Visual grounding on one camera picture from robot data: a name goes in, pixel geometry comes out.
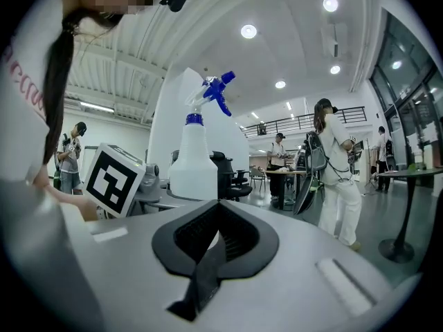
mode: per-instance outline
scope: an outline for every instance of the round high table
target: round high table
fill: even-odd
[[[406,228],[408,227],[410,207],[413,202],[415,182],[419,177],[434,176],[441,173],[443,173],[443,167],[415,171],[405,169],[403,171],[384,172],[379,174],[379,177],[406,178],[408,182],[408,205],[406,206],[403,225],[401,226],[401,230],[396,239],[386,239],[380,242],[379,252],[383,257],[396,263],[406,263],[414,257],[414,248],[405,241],[405,236]]]
[[[296,198],[300,191],[300,179],[303,174],[306,174],[306,171],[263,171],[265,174],[278,174],[278,208],[283,210],[284,208],[284,179],[287,174],[295,174],[296,175]]]

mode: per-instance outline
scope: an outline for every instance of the shorts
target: shorts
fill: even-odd
[[[82,189],[82,181],[78,172],[76,174],[69,174],[68,172],[60,172],[60,190],[63,193],[72,194],[73,190]]]

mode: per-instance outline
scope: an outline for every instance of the spray bottle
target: spray bottle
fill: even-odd
[[[179,158],[169,169],[174,195],[190,199],[217,199],[217,166],[209,157],[201,107],[216,100],[223,113],[230,117],[223,91],[234,78],[232,71],[220,78],[207,77],[201,88],[187,98],[186,106],[191,108],[191,112],[183,128]]]

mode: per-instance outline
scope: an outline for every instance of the black railing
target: black railing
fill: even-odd
[[[352,107],[340,109],[337,113],[338,119],[342,123],[357,123],[365,122],[366,113],[365,107]],[[273,120],[271,122],[260,123],[257,125],[251,125],[250,127],[243,128],[243,134],[247,138],[254,136],[265,136],[267,134],[277,134],[279,132],[288,133],[290,131],[303,130],[307,131],[314,128],[314,115],[307,114],[304,116],[297,116],[294,118],[285,118],[279,120]]]

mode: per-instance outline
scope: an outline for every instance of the fluorescent light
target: fluorescent light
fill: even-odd
[[[340,66],[339,65],[334,65],[333,67],[331,67],[331,74],[332,75],[336,75],[338,73],[340,73]]]
[[[243,37],[251,39],[257,35],[257,28],[252,25],[245,25],[242,27],[242,30],[240,32]]]
[[[399,67],[401,66],[401,62],[399,61],[399,60],[397,60],[396,62],[393,62],[392,63],[392,68],[395,70],[395,69],[398,69]]]
[[[98,106],[97,104],[92,104],[92,103],[88,103],[88,102],[81,102],[80,104],[84,107],[94,108],[94,109],[98,109],[100,111],[111,112],[111,113],[114,112],[114,110],[112,108]]]
[[[337,0],[323,0],[323,7],[328,12],[334,12],[338,8]]]
[[[277,89],[283,89],[283,87],[285,87],[285,86],[286,86],[286,82],[284,82],[283,80],[277,81],[275,83],[275,87]]]

